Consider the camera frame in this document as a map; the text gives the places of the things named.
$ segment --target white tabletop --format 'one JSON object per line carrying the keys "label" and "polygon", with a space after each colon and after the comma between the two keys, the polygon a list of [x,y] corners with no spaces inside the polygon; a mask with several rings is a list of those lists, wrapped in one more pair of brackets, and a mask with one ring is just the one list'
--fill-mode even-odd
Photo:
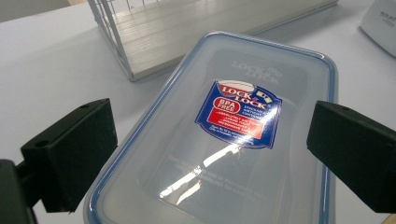
{"label": "white tabletop", "polygon": [[[373,0],[338,5],[259,34],[312,49],[338,67],[338,103],[396,130],[396,58],[360,28]],[[100,33],[88,4],[0,23],[0,158],[19,163],[21,146],[80,105],[110,98],[119,142],[132,129],[170,74],[130,82]],[[75,214],[47,214],[38,222],[83,223]],[[381,223],[341,181],[336,181],[336,223]]]}

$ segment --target plastic food container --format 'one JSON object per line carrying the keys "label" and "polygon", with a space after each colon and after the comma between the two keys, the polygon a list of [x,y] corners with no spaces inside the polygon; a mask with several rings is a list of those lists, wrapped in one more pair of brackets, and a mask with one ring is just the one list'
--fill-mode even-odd
{"label": "plastic food container", "polygon": [[326,56],[214,32],[188,54],[92,185],[86,223],[333,223],[332,175],[306,149]]}

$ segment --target blue label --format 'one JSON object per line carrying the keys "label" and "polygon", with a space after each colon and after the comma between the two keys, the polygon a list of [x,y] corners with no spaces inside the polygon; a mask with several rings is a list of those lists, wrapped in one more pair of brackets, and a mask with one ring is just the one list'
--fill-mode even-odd
{"label": "blue label", "polygon": [[249,148],[272,148],[282,100],[250,83],[216,81],[195,120],[211,135]]}

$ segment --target blue lid rim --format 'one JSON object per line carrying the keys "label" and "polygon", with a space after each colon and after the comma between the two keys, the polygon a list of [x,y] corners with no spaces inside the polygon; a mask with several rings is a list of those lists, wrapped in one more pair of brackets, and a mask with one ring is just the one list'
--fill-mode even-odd
{"label": "blue lid rim", "polygon": [[[118,155],[115,157],[114,161],[110,163],[106,171],[103,173],[102,178],[97,182],[96,186],[94,187],[92,191],[92,195],[90,196],[89,199],[89,204],[88,208],[85,212],[87,215],[87,219],[89,223],[103,223],[103,220],[98,216],[98,213],[96,212],[96,206],[98,203],[98,199],[100,196],[100,192],[102,188],[106,185],[107,181],[109,178],[113,175],[114,171],[117,169],[117,167],[120,165],[120,162],[124,155],[128,152],[128,148],[134,143],[135,139],[137,136],[143,131],[145,126],[147,125],[148,121],[151,119],[153,116],[154,112],[156,109],[159,107],[161,102],[163,101],[164,97],[169,93],[169,91],[172,89],[174,86],[175,82],[179,78],[179,76],[183,73],[183,71],[186,69],[186,67],[190,64],[192,58],[195,56],[197,51],[201,48],[201,46],[205,43],[205,41],[211,37],[211,36],[218,36],[218,35],[224,35],[228,37],[233,37],[237,39],[243,39],[247,41],[251,41],[254,43],[258,44],[263,44],[267,46],[271,46],[273,48],[279,48],[287,51],[292,51],[292,52],[297,52],[301,53],[305,56],[312,57],[314,59],[318,59],[321,62],[325,63],[327,67],[329,68],[329,96],[328,96],[328,101],[331,103],[334,103],[335,101],[335,80],[336,80],[336,67],[333,63],[333,61],[318,52],[314,52],[312,50],[306,50],[306,49],[298,49],[295,47],[290,47],[290,46],[284,46],[281,44],[273,43],[270,41],[265,41],[256,37],[248,36],[248,35],[237,35],[237,34],[232,34],[232,33],[226,33],[222,31],[214,31],[211,32],[207,35],[204,35],[198,43],[195,45],[195,47],[191,50],[189,54],[187,54],[187,57],[185,57],[180,64],[177,66],[175,72],[173,75],[168,79],[168,81],[164,84],[163,90],[159,97],[155,100],[153,105],[149,108],[147,114],[140,120],[139,124],[136,126],[134,132],[132,135],[129,137],[129,139],[125,142],[123,147],[120,149],[120,152]],[[323,165],[322,168],[322,183],[321,183],[321,196],[320,196],[320,213],[319,213],[319,223],[318,224],[328,224],[329,223],[329,218],[330,218],[330,200],[331,200],[331,194],[330,194],[330,186],[331,186],[331,179],[332,173],[327,168],[325,165]]]}

